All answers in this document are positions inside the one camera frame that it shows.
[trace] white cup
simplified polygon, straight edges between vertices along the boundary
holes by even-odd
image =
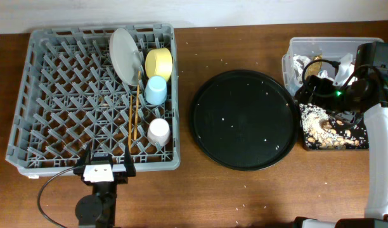
[[[146,101],[152,105],[161,105],[167,98],[167,83],[161,76],[153,76],[148,80],[145,89]]]
[[[151,144],[159,143],[165,146],[170,140],[170,126],[162,118],[156,118],[150,122],[148,130],[148,139]]]

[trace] plastic grid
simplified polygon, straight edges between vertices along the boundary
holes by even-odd
[[[154,25],[153,31],[164,29],[165,26],[168,25]],[[137,28],[126,28],[136,39],[142,63],[144,55],[153,48],[169,48],[172,53],[176,53],[175,46],[172,45],[173,34],[169,34],[171,39],[167,39],[164,31],[157,37],[155,32],[152,32],[153,41],[148,38],[148,32],[143,32],[145,36],[139,38]],[[168,83],[167,100],[162,105],[155,106],[145,102],[143,94],[147,78],[143,67],[139,69],[143,79],[139,81],[139,110],[135,113],[136,87],[123,83],[113,70],[109,56],[110,33],[92,35],[92,39],[78,41],[69,41],[66,37],[75,37],[74,32],[71,35],[64,34],[67,38],[64,41],[40,39],[39,48],[31,36],[31,53],[28,51],[24,70],[25,85],[21,86],[23,91],[20,91],[13,124],[13,130],[16,128],[20,132],[16,132],[15,140],[12,138],[13,132],[11,133],[7,160],[16,165],[20,172],[27,170],[21,172],[24,175],[54,175],[59,170],[53,168],[74,165],[84,152],[84,146],[89,145],[93,153],[110,153],[114,164],[122,164],[128,138],[128,114],[132,107],[132,120],[135,115],[139,118],[136,126],[137,140],[131,139],[131,156],[134,163],[148,163],[145,164],[147,166],[136,164],[137,170],[177,168],[179,151],[176,57],[173,56],[174,68],[172,80]],[[164,118],[171,126],[173,140],[164,147],[151,145],[146,138],[149,123],[154,118]],[[19,151],[17,156],[10,154],[12,147],[12,152]],[[149,163],[167,162],[170,164],[157,165],[155,168],[148,166]],[[38,168],[44,170],[29,171]]]

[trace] yellow bowl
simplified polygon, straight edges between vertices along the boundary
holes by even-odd
[[[172,68],[173,62],[171,53],[167,48],[149,51],[145,62],[146,74],[149,78],[158,75],[168,81],[171,76]]]

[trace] white wall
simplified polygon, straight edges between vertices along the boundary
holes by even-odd
[[[0,0],[0,33],[167,22],[174,27],[388,20],[388,0]]]

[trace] plastic bin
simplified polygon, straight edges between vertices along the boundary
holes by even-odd
[[[302,86],[298,83],[293,70],[294,56],[301,55],[313,59],[322,54],[323,59],[339,61],[347,53],[351,53],[355,60],[358,46],[374,41],[383,42],[380,38],[364,37],[294,37],[290,40],[287,54],[281,60],[284,86],[292,96]],[[330,65],[324,63],[321,69],[326,70],[328,76],[335,77],[335,70]]]
[[[177,47],[171,25],[55,28],[36,30],[29,40],[6,153],[6,160],[21,174],[30,178],[57,174],[73,166],[86,145],[93,153],[110,153],[113,169],[124,170],[128,114],[130,107],[135,111],[136,87],[122,83],[111,64],[109,38],[121,27],[138,45],[142,63],[154,48],[168,48],[173,60],[164,104],[146,103],[145,75],[139,81],[139,133],[136,141],[131,140],[136,170],[179,166]],[[171,126],[172,139],[166,146],[152,145],[146,138],[150,121],[157,117]]]

